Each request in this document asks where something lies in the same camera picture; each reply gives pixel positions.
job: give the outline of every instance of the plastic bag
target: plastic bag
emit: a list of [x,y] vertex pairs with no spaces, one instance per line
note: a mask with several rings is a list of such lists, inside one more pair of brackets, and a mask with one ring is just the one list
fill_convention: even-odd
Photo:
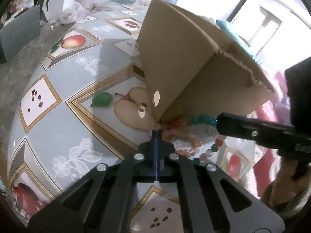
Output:
[[87,13],[88,11],[83,8],[80,3],[75,2],[60,14],[59,20],[62,24],[75,23],[76,21],[83,19]]

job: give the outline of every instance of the gray box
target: gray box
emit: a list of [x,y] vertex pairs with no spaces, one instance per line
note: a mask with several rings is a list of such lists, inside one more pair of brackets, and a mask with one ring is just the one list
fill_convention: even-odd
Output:
[[40,36],[39,5],[30,8],[0,30],[0,63],[11,61],[37,36]]

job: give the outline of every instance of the metal bolt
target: metal bolt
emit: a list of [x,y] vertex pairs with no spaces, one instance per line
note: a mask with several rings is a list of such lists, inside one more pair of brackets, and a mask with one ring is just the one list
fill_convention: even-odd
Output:
[[99,164],[99,165],[97,165],[96,169],[99,172],[103,172],[107,169],[107,166],[105,164]]
[[258,131],[255,130],[252,132],[252,137],[256,137],[257,135],[258,135]]
[[215,172],[216,169],[217,169],[217,166],[214,165],[214,164],[208,164],[208,165],[206,166],[206,169],[207,169],[208,171],[210,171],[210,172]]
[[134,158],[135,158],[136,160],[143,160],[143,159],[144,159],[144,155],[141,154],[141,153],[136,153],[136,154],[134,155]]
[[169,155],[169,158],[170,158],[171,160],[177,160],[177,159],[179,159],[179,155],[176,154],[176,153],[171,153],[171,154]]

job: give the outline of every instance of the brown cardboard box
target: brown cardboard box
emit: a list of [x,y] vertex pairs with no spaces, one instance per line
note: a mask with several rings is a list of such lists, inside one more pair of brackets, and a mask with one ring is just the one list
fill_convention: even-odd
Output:
[[156,120],[222,112],[246,116],[274,93],[253,59],[206,20],[152,0],[138,44]]

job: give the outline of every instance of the concrete floor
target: concrete floor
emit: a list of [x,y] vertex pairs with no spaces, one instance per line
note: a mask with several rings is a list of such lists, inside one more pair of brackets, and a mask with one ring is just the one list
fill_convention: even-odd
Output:
[[51,30],[51,26],[45,24],[41,35],[24,46],[11,62],[0,64],[0,143],[5,156],[14,113],[28,80],[52,45],[71,26],[61,25]]

